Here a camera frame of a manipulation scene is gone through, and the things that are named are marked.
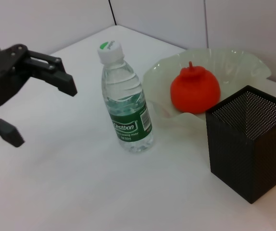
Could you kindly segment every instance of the table surface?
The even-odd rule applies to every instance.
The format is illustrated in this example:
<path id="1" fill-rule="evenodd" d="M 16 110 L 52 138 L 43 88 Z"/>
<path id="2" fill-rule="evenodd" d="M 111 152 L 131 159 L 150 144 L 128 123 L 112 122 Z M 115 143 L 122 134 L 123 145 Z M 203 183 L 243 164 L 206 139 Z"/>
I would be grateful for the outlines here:
<path id="1" fill-rule="evenodd" d="M 26 143 L 0 139 L 0 231 L 276 231 L 276 187 L 250 205 L 210 172 L 207 136 L 158 120 L 155 144 L 130 154 L 101 95 L 96 48 L 121 42 L 137 74 L 183 49 L 121 26 L 55 54 L 75 97 L 31 79 L 0 108 Z M 276 96 L 276 83 L 257 88 Z"/>

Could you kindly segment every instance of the apple stem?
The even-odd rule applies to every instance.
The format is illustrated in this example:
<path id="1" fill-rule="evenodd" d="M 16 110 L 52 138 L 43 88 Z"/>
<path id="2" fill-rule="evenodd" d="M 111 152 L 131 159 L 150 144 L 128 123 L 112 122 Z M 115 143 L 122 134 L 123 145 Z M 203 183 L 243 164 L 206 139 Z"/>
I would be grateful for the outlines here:
<path id="1" fill-rule="evenodd" d="M 190 69 L 190 70 L 193 70 L 193 69 L 194 69 L 194 67 L 193 67 L 193 65 L 192 65 L 192 62 L 191 62 L 191 61 L 189 62 L 189 69 Z"/>

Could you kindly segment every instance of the bottle cap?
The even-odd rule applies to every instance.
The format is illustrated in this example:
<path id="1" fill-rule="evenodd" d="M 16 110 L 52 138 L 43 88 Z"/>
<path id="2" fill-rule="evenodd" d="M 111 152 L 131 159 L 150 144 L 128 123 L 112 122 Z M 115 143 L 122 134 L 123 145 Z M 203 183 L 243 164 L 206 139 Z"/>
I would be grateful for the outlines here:
<path id="1" fill-rule="evenodd" d="M 118 41 L 108 41 L 100 45 L 98 54 L 102 64 L 111 64 L 124 59 L 121 44 Z"/>

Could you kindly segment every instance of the water bottle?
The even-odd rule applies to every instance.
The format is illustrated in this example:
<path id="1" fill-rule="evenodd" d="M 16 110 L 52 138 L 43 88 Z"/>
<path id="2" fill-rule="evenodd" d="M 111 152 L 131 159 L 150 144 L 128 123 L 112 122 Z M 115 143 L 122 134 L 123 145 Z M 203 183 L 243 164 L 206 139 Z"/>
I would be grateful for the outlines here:
<path id="1" fill-rule="evenodd" d="M 141 82 L 124 61 L 121 44 L 103 43 L 98 48 L 104 64 L 102 93 L 121 146 L 134 153 L 152 146 L 153 132 Z"/>

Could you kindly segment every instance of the pen holder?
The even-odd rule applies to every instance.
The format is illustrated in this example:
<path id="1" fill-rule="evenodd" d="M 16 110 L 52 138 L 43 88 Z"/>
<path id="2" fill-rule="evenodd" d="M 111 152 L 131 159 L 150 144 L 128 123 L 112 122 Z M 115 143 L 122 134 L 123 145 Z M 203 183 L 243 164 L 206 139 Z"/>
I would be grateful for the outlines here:
<path id="1" fill-rule="evenodd" d="M 276 185 L 276 98 L 246 86 L 206 112 L 211 172 L 249 203 Z"/>

